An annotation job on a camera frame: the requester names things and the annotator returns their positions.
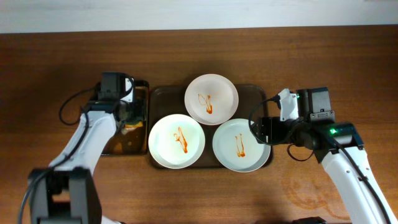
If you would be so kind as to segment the pink plate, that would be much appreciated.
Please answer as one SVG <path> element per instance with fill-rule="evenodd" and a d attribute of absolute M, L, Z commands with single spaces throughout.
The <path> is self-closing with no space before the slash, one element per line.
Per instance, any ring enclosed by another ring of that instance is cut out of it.
<path fill-rule="evenodd" d="M 205 74 L 194 79 L 185 90 L 185 108 L 201 124 L 219 125 L 235 114 L 239 95 L 235 85 L 217 74 Z"/>

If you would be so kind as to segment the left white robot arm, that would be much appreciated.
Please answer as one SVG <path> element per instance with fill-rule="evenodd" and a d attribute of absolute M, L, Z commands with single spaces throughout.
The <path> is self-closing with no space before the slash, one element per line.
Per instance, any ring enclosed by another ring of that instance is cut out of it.
<path fill-rule="evenodd" d="M 136 97 L 136 88 L 148 90 L 149 83 L 122 72 L 102 74 L 64 150 L 48 167 L 29 174 L 18 223 L 26 205 L 31 223 L 113 222 L 103 215 L 93 173 L 112 137 L 146 122 L 149 97 Z"/>

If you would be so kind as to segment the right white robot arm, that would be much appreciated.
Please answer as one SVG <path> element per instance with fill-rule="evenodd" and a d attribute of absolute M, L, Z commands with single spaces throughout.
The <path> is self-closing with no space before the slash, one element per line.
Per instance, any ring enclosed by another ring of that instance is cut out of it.
<path fill-rule="evenodd" d="M 260 144 L 305 147 L 337 188 L 353 223 L 397 223 L 368 161 L 354 124 L 337 123 L 326 87 L 282 90 L 270 98 L 278 117 L 248 119 Z"/>

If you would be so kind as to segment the yellow green scrub sponge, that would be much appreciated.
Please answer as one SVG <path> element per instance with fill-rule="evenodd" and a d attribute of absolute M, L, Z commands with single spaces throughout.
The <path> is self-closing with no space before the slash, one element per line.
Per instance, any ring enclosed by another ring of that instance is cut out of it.
<path fill-rule="evenodd" d="M 128 123 L 126 123 L 126 124 L 123 126 L 123 128 L 122 128 L 122 130 L 121 130 L 121 133 L 122 133 L 123 135 L 126 135 L 127 133 L 130 133 L 130 132 L 136 130 L 137 128 L 143 127 L 143 125 L 144 125 L 144 124 L 143 124 L 142 121 L 139 121 L 138 123 L 135 123 L 135 124 L 128 124 Z"/>

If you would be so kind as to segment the white plate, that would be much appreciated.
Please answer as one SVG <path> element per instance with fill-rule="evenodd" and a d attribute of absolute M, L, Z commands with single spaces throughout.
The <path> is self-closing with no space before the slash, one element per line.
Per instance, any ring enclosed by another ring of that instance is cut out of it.
<path fill-rule="evenodd" d="M 205 148 L 200 124 L 184 114 L 171 114 L 152 127 L 148 145 L 152 158 L 168 169 L 183 169 L 195 163 Z"/>

